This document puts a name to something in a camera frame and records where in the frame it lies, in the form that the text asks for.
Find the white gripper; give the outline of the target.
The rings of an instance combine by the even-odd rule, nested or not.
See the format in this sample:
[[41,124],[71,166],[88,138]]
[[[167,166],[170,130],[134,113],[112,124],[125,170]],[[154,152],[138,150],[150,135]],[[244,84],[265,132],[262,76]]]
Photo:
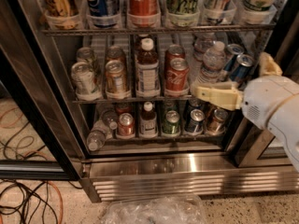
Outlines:
[[243,115],[258,128],[265,129],[273,113],[289,98],[299,94],[299,84],[282,77],[282,70],[273,57],[262,52],[259,76],[248,83],[243,92],[233,81],[198,83],[191,85],[191,94],[202,101],[234,111],[241,108]]

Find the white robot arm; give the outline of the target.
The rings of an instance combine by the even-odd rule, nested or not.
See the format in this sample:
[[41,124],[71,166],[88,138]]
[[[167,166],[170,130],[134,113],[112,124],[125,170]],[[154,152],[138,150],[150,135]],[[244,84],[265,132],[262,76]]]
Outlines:
[[299,170],[299,84],[284,77],[272,56],[262,52],[259,76],[243,91],[235,81],[191,85],[191,94],[224,109],[241,109],[244,117],[268,130],[283,145],[293,167]]

